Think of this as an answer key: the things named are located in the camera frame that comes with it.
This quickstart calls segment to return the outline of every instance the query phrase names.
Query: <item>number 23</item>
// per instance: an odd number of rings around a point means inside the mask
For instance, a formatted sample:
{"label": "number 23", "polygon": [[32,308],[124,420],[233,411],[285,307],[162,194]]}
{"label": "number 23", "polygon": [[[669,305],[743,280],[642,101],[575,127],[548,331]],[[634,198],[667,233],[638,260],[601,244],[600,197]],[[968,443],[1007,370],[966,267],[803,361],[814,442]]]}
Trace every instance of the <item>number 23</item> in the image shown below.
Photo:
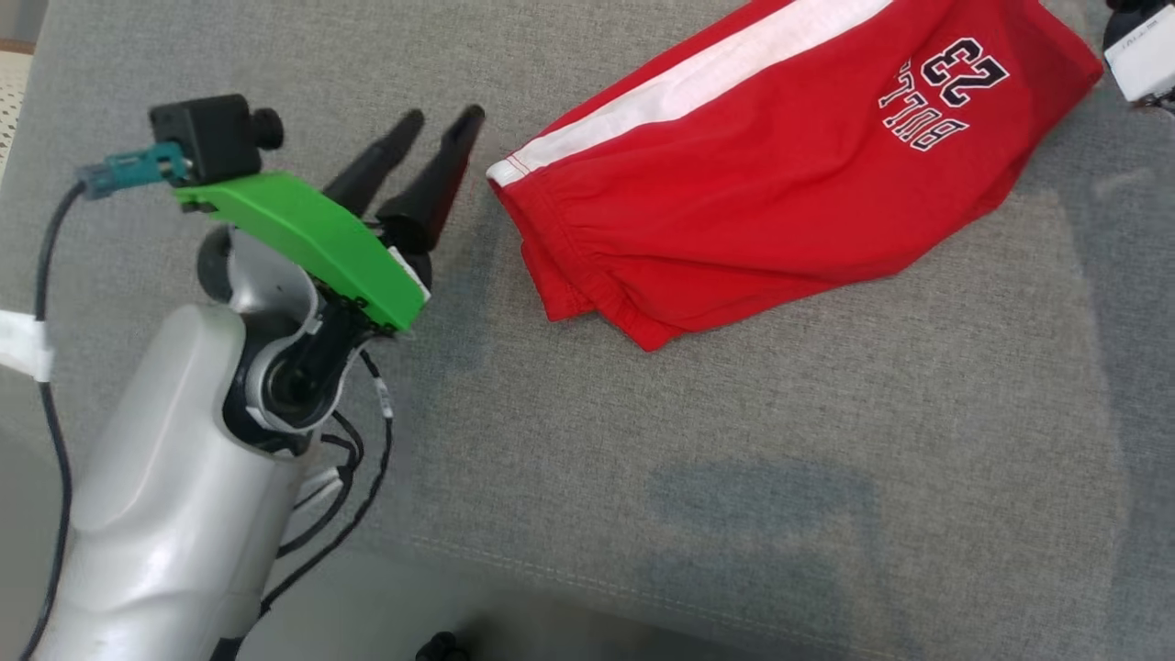
{"label": "number 23", "polygon": [[[975,75],[952,77],[951,67],[964,62],[971,65]],[[983,47],[974,39],[965,36],[938,56],[927,60],[922,65],[922,77],[934,87],[946,85],[939,95],[952,108],[961,108],[971,101],[967,89],[991,89],[1008,77],[1008,70],[995,61],[995,58],[983,58]]]}

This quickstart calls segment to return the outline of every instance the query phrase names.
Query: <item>gray fabric surface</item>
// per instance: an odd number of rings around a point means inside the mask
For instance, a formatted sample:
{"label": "gray fabric surface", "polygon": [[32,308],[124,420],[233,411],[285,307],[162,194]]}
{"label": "gray fabric surface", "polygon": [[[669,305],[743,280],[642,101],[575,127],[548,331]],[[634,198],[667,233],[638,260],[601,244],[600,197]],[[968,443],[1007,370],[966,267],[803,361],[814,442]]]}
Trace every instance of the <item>gray fabric surface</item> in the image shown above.
{"label": "gray fabric surface", "polygon": [[[998,213],[899,277],[654,356],[544,319],[477,173],[738,5],[54,5],[0,191],[0,304],[31,305],[72,168],[146,143],[150,104],[244,93],[286,120],[269,164],[324,183],[404,109],[427,144],[478,101],[434,303],[377,352],[400,450],[356,547],[774,657],[1175,657],[1175,133],[1108,80]],[[1090,39],[1106,18],[1049,6]],[[76,457],[201,298],[207,227],[162,188],[69,218],[51,308]],[[0,436],[47,452],[32,384],[0,373]],[[375,406],[356,380],[372,439]]]}

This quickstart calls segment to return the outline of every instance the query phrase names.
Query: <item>black cable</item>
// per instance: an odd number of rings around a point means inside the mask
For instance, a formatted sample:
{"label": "black cable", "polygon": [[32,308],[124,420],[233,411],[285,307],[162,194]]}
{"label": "black cable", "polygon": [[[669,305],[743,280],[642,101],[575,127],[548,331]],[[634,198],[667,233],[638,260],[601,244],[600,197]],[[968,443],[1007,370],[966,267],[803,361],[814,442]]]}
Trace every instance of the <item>black cable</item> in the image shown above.
{"label": "black cable", "polygon": [[[340,473],[341,471],[355,471],[355,468],[358,466],[358,461],[356,459],[358,457],[358,453],[355,450],[355,444],[350,441],[344,441],[334,434],[323,434],[322,443],[331,446],[337,446],[347,451],[347,464],[337,466],[335,468],[336,475],[338,478],[342,478],[342,473]],[[309,493],[306,497],[303,497],[301,500],[294,504],[294,510],[301,510],[302,507],[306,507],[306,504],[318,498],[318,494],[330,488],[331,484],[333,483],[327,483],[320,486],[313,493]]]}
{"label": "black cable", "polygon": [[358,447],[351,441],[344,441],[343,439],[340,439],[334,434],[323,434],[322,443],[335,447],[341,447],[347,451],[347,464],[344,464],[343,466],[350,466],[351,468],[355,468],[356,466],[360,465],[360,461],[363,460],[363,457],[360,454]]}
{"label": "black cable", "polygon": [[358,470],[360,463],[363,461],[362,451],[356,451],[356,448],[363,447],[363,439],[350,423],[347,423],[347,426],[343,427],[343,430],[347,431],[347,434],[351,438],[350,444],[337,437],[331,437],[330,434],[322,436],[323,443],[347,447],[350,453],[347,465],[338,467],[338,479],[342,480],[343,486],[338,490],[338,493],[335,494],[335,500],[330,503],[330,507],[327,508],[327,511],[318,518],[317,521],[314,522],[313,526],[303,531],[301,535],[277,547],[277,558],[286,558],[309,544],[309,541],[321,533],[323,528],[330,525],[338,512],[343,508],[343,505],[347,503],[347,498],[351,494],[351,487],[355,485],[355,471]]}
{"label": "black cable", "polygon": [[[371,358],[367,355],[367,352],[361,352],[360,357],[363,359],[364,365],[367,365],[368,372],[371,373],[371,378],[375,379],[376,385],[382,386],[383,380],[380,378],[380,371],[378,369],[376,369],[375,363],[371,362]],[[261,620],[261,618],[264,618],[266,614],[273,609],[274,602],[281,595],[286,594],[286,592],[289,591],[296,582],[298,582],[302,579],[302,576],[306,576],[308,573],[310,573],[311,569],[318,566],[318,564],[322,562],[328,555],[330,555],[331,552],[342,546],[342,544],[347,541],[347,538],[350,537],[350,534],[355,532],[355,528],[357,528],[360,524],[363,521],[363,517],[367,515],[368,510],[371,508],[371,504],[375,503],[376,497],[380,494],[380,487],[383,486],[384,477],[388,474],[388,465],[391,461],[391,450],[395,446],[392,438],[392,418],[390,416],[384,417],[383,429],[384,429],[383,454],[380,457],[378,472],[376,473],[375,479],[371,481],[371,487],[368,491],[367,498],[363,499],[363,503],[361,503],[358,508],[355,511],[355,515],[351,518],[351,521],[345,527],[343,527],[342,531],[338,532],[338,534],[335,537],[334,540],[331,540],[327,546],[324,546],[322,549],[315,553],[301,567],[291,572],[290,575],[286,578],[286,580],[278,584],[277,587],[275,587],[273,591],[270,591],[269,594],[266,595],[266,599],[261,601],[261,614],[257,616],[258,621]]]}
{"label": "black cable", "polygon": [[[53,262],[53,248],[58,242],[58,234],[61,232],[61,224],[66,214],[78,197],[81,196],[86,186],[82,182],[74,183],[61,197],[58,208],[49,218],[48,227],[45,228],[45,237],[41,240],[41,255],[36,263],[36,289],[33,302],[33,316],[36,321],[45,321],[45,312],[48,309],[49,299],[49,264]],[[66,451],[66,441],[61,434],[61,421],[58,419],[58,407],[53,403],[53,387],[49,384],[38,384],[41,392],[41,409],[45,410],[45,421],[49,427],[49,439],[53,443],[53,452],[58,459],[58,472],[61,474],[61,512],[58,514],[58,539],[53,547],[53,560],[49,565],[49,584],[45,589],[45,601],[41,603],[41,613],[36,618],[33,633],[28,636],[25,650],[20,653],[21,661],[32,659],[36,652],[36,646],[45,635],[45,628],[49,623],[49,615],[53,613],[53,603],[58,600],[58,584],[61,582],[61,568],[66,559],[66,540],[69,537],[69,508],[73,505],[73,474],[69,470],[69,454]]]}
{"label": "black cable", "polygon": [[65,197],[58,202],[58,208],[49,218],[49,225],[45,228],[45,238],[41,240],[41,256],[36,262],[36,298],[33,301],[33,316],[38,321],[45,321],[45,310],[49,299],[49,264],[53,262],[53,248],[58,244],[58,234],[61,232],[61,223],[69,213],[69,207],[78,201],[86,184],[79,181],[74,183]]}
{"label": "black cable", "polygon": [[355,444],[355,448],[358,452],[358,459],[355,460],[355,465],[358,466],[360,464],[363,464],[363,459],[367,457],[367,447],[363,446],[363,436],[360,434],[360,431],[355,429],[355,425],[351,425],[351,421],[343,417],[342,413],[336,411],[331,413],[330,417],[335,419],[335,423],[338,423],[338,426],[343,429],[343,432],[347,432],[351,443]]}

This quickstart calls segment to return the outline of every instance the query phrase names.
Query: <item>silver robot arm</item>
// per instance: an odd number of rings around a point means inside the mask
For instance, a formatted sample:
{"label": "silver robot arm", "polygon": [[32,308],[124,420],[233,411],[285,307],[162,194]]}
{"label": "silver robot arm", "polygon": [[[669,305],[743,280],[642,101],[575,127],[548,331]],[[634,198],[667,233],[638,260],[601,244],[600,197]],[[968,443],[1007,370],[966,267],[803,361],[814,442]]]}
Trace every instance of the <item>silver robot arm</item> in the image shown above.
{"label": "silver robot arm", "polygon": [[[257,620],[338,390],[303,430],[277,430],[270,412],[247,406],[258,427],[284,439],[276,452],[228,429],[234,380],[264,375],[276,350],[313,330],[318,306],[302,269],[248,234],[229,236],[231,298],[167,318],[92,451],[74,501],[73,551],[35,659],[207,661]],[[249,359],[246,318],[262,316],[297,332]]]}

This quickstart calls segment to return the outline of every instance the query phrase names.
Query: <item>black joint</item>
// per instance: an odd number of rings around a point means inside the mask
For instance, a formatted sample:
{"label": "black joint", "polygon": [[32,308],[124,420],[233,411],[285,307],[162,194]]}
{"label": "black joint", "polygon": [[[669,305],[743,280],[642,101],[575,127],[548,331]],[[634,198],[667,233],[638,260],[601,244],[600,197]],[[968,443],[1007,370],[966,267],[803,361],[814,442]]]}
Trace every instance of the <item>black joint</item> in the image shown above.
{"label": "black joint", "polygon": [[257,108],[253,113],[253,135],[258,149],[273,151],[286,142],[286,127],[273,108]]}
{"label": "black joint", "polygon": [[295,429],[330,416],[354,351],[374,336],[370,319],[351,302],[325,296],[317,332],[282,350],[266,375],[266,409]]}
{"label": "black joint", "polygon": [[1133,13],[1142,7],[1143,0],[1106,0],[1106,6],[1115,12]]}
{"label": "black joint", "polygon": [[204,292],[214,301],[229,302],[233,283],[228,278],[228,257],[233,251],[233,235],[227,224],[213,229],[196,252],[196,276]]}
{"label": "black joint", "polygon": [[207,186],[261,171],[253,114],[240,94],[156,106],[150,123],[155,142],[175,142],[190,161],[188,177],[169,178],[173,186]]}

